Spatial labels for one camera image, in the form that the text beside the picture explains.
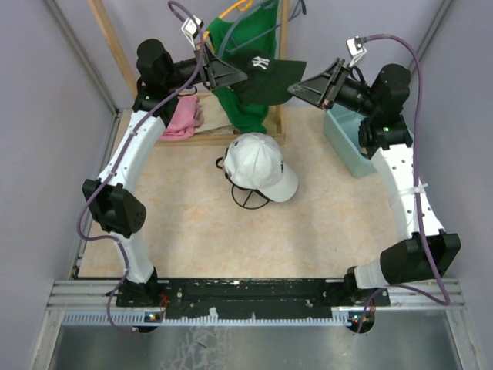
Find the black cap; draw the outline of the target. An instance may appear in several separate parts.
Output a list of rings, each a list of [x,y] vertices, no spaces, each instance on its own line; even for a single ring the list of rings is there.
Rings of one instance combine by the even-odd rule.
[[[231,86],[242,104],[277,106],[291,99],[288,88],[303,78],[307,63],[275,59],[257,49],[241,49],[227,60],[247,75],[247,79]]]

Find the white cap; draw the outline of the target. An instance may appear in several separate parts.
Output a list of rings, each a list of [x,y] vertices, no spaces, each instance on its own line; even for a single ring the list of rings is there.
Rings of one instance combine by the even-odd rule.
[[[223,172],[236,187],[276,203],[290,200],[299,185],[277,141],[263,133],[244,133],[233,140],[223,157]]]

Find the black wire hat stand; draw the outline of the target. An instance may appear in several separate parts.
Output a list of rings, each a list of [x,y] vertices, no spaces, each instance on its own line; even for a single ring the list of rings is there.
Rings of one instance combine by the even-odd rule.
[[[260,191],[240,187],[236,185],[230,176],[226,173],[226,169],[223,160],[226,156],[220,156],[215,161],[215,167],[222,170],[224,177],[230,183],[230,196],[233,202],[244,210],[259,210],[264,208],[267,204],[271,203],[268,197],[264,196]]]

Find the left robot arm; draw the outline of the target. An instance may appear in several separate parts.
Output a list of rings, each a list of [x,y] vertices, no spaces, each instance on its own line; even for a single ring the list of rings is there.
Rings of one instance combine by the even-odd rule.
[[[146,208],[134,191],[151,149],[168,127],[186,88],[202,83],[213,91],[247,80],[245,72],[217,57],[208,45],[195,56],[174,62],[161,41],[147,39],[137,49],[138,94],[129,126],[111,160],[94,180],[82,185],[83,210],[118,248],[124,265],[117,291],[123,300],[150,306],[159,300],[157,273],[142,228]]]

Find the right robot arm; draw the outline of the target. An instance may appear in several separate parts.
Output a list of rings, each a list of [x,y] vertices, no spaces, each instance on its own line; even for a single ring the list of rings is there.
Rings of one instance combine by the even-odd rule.
[[[352,79],[352,71],[343,59],[336,59],[326,71],[287,90],[319,109],[339,105],[363,117],[359,145],[383,180],[398,242],[377,260],[348,271],[352,281],[344,285],[344,296],[359,305],[373,288],[443,277],[461,249],[461,240],[448,233],[434,214],[414,165],[413,140],[401,114],[410,93],[410,71],[387,64],[372,85]]]

